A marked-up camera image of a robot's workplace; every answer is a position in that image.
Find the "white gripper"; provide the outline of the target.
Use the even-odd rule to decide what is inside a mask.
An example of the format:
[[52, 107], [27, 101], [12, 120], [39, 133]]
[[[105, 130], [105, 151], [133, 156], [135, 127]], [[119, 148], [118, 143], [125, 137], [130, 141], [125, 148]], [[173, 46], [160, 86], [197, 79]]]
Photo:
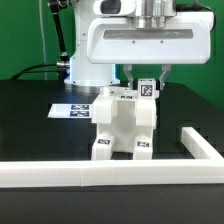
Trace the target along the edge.
[[125, 64], [131, 90], [130, 64], [161, 64], [162, 90], [172, 64], [203, 64], [210, 58], [212, 12], [178, 12], [174, 0], [96, 0], [93, 11], [87, 57], [93, 63]]

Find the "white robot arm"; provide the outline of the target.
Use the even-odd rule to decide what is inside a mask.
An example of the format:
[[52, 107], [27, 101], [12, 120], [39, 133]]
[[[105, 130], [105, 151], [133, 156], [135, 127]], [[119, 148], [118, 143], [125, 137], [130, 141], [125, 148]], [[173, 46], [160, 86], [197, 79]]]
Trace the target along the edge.
[[76, 50], [68, 83], [87, 91], [118, 83], [117, 64], [130, 82], [134, 65], [162, 67], [159, 84], [175, 64], [204, 64], [216, 16], [197, 2], [176, 0], [70, 0]]

